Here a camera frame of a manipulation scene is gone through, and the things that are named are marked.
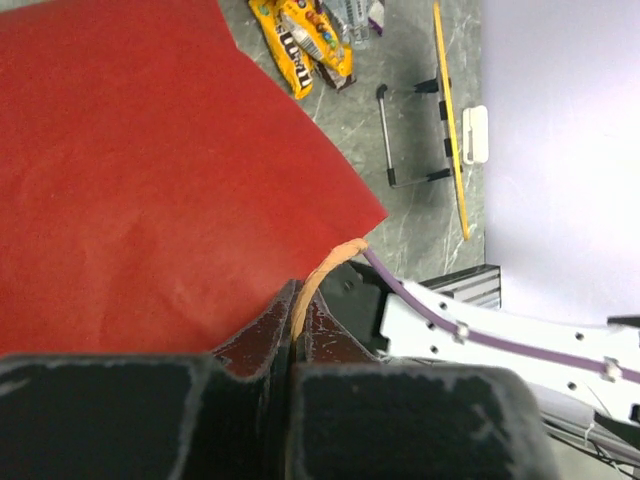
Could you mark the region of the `yellow M&M's packet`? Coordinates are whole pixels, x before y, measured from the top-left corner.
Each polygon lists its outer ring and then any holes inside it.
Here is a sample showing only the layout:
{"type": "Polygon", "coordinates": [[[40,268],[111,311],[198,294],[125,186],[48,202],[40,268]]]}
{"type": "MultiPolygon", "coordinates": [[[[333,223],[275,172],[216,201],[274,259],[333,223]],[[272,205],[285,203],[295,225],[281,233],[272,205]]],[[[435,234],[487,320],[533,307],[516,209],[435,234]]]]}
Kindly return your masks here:
{"type": "Polygon", "coordinates": [[[248,6],[260,24],[280,73],[295,99],[305,98],[313,88],[312,62],[284,26],[275,1],[249,0],[248,6]]]}
{"type": "Polygon", "coordinates": [[[344,44],[321,1],[282,0],[276,10],[296,43],[316,62],[342,77],[353,73],[353,53],[344,44]]]}

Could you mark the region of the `purple brown M&M's packet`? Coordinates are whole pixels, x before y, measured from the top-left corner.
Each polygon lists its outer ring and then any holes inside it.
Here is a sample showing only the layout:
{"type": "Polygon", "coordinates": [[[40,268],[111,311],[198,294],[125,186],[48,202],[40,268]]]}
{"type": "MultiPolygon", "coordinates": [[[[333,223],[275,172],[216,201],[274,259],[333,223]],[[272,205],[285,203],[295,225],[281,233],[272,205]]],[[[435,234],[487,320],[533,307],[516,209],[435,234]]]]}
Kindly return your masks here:
{"type": "Polygon", "coordinates": [[[368,22],[369,26],[379,36],[383,35],[385,20],[385,1],[370,0],[368,2],[368,22]]]}

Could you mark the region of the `red paper bag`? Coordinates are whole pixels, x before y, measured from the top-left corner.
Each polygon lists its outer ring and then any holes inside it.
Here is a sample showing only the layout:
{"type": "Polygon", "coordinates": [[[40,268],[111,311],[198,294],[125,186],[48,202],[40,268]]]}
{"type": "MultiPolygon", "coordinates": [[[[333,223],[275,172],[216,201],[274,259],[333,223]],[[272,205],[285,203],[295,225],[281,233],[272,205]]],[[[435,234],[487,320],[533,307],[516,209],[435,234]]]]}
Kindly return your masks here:
{"type": "Polygon", "coordinates": [[[198,352],[386,213],[214,1],[1,16],[1,350],[198,352]]]}

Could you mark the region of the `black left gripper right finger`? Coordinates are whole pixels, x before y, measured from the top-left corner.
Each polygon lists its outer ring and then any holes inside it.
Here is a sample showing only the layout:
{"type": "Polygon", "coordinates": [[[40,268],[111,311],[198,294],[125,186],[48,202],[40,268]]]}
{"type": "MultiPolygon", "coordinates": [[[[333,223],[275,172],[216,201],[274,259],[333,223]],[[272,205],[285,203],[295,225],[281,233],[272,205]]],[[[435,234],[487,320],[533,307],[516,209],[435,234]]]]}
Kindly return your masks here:
{"type": "Polygon", "coordinates": [[[556,479],[514,372],[375,359],[315,298],[291,370],[291,479],[556,479]]]}

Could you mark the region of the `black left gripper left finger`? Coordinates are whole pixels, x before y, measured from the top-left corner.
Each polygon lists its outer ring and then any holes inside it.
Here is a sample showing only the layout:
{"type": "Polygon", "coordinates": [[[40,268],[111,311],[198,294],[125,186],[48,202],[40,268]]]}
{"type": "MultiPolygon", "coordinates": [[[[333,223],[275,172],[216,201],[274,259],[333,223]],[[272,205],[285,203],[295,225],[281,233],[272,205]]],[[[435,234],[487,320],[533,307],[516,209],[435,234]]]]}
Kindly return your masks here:
{"type": "Polygon", "coordinates": [[[1,360],[5,479],[280,479],[300,285],[197,354],[1,360]]]}

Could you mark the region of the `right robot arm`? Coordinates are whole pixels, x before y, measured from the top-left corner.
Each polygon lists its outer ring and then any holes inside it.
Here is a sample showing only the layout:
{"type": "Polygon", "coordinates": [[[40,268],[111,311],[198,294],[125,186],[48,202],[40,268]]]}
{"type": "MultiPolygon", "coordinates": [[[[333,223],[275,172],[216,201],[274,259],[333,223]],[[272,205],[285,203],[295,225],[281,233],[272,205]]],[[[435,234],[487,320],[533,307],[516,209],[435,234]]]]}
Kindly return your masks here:
{"type": "Polygon", "coordinates": [[[639,328],[562,325],[489,308],[459,295],[471,280],[424,285],[386,279],[349,262],[320,287],[329,310],[369,351],[387,358],[509,369],[567,417],[576,406],[609,422],[639,425],[639,328]]]}

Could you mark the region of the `white grey snack wrapper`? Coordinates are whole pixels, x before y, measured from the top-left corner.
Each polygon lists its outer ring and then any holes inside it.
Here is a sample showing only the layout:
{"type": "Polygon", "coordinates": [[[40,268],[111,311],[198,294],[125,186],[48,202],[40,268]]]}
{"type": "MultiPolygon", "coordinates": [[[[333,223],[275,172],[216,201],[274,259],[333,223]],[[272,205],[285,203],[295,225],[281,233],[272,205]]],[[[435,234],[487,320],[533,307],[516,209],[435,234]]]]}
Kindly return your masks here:
{"type": "Polygon", "coordinates": [[[323,6],[343,42],[356,45],[369,40],[369,1],[324,0],[323,6]]]}

